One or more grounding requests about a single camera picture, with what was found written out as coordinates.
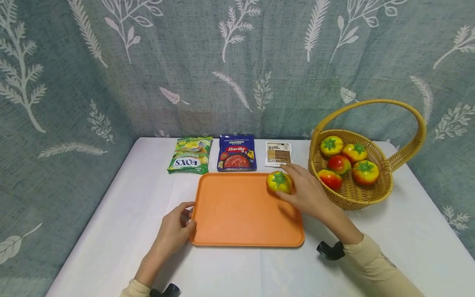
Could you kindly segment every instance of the curtain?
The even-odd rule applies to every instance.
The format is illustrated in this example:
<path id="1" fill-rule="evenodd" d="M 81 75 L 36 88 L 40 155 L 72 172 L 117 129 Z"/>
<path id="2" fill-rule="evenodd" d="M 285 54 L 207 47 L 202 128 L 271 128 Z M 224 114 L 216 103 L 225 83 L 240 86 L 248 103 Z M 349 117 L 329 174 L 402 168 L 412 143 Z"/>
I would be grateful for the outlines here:
<path id="1" fill-rule="evenodd" d="M 0 287 L 43 296 L 138 136 L 309 138 L 414 106 L 408 163 L 475 255 L 470 0 L 0 0 Z M 406 110 L 327 128 L 408 143 Z"/>

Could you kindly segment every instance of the blue package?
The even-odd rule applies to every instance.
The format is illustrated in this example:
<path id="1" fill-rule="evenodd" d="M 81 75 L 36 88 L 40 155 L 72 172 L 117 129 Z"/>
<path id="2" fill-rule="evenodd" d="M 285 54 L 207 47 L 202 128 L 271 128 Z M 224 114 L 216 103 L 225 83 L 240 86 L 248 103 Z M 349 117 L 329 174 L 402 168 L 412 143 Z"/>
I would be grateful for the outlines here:
<path id="1" fill-rule="evenodd" d="M 219 136 L 218 171 L 255 171 L 253 135 Z"/>

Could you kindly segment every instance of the beige sleeve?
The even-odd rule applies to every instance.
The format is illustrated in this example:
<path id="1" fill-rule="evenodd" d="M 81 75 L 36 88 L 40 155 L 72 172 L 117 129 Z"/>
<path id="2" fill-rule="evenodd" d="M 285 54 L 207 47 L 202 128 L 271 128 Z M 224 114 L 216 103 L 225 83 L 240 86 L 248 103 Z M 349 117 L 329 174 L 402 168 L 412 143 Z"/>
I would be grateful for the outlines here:
<path id="1" fill-rule="evenodd" d="M 119 297 L 150 297 L 150 288 L 133 279 Z"/>
<path id="2" fill-rule="evenodd" d="M 381 251 L 371 237 L 355 245 L 344 245 L 345 259 L 371 283 L 381 297 L 420 297 L 419 289 Z"/>

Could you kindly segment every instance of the fake tomato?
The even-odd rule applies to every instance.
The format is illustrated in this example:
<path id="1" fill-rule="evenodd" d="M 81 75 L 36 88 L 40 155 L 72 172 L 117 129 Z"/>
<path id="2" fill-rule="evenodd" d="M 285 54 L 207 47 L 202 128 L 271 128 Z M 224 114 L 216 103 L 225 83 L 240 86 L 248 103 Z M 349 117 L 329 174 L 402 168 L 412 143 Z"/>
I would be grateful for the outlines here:
<path id="1" fill-rule="evenodd" d="M 350 160 L 348 160 L 347 157 L 338 155 L 338 156 L 333 156 L 328 160 L 328 169 L 333 171 L 334 173 L 338 175 L 342 175 L 346 173 L 350 168 L 352 167 L 352 164 L 350 163 Z"/>
<path id="2" fill-rule="evenodd" d="M 328 136 L 320 144 L 320 151 L 325 157 L 333 157 L 342 152 L 343 140 L 338 136 Z"/>
<path id="3" fill-rule="evenodd" d="M 353 179 L 364 186 L 371 186 L 380 175 L 380 170 L 375 163 L 360 161 L 353 166 Z"/>
<path id="4" fill-rule="evenodd" d="M 274 171 L 267 176 L 267 187 L 273 192 L 291 194 L 293 184 L 290 175 L 282 171 Z"/>
<path id="5" fill-rule="evenodd" d="M 333 171 L 323 169 L 320 170 L 317 175 L 327 187 L 334 191 L 338 191 L 342 186 L 342 177 Z"/>
<path id="6" fill-rule="evenodd" d="M 368 152 L 361 143 L 347 144 L 343 147 L 342 155 L 347 157 L 352 164 L 366 160 Z"/>

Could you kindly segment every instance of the right hand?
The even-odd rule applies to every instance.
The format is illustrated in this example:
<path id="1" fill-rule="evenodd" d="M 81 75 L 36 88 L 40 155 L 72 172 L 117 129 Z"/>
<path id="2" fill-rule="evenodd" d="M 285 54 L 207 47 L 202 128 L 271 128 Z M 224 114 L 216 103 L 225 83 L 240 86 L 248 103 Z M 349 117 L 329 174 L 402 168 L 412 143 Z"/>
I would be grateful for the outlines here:
<path id="1" fill-rule="evenodd" d="M 331 212 L 340 210 L 328 199 L 320 182 L 308 170 L 292 163 L 280 167 L 292 177 L 296 189 L 296 193 L 293 195 L 277 192 L 280 199 L 318 220 L 322 220 L 325 215 Z"/>

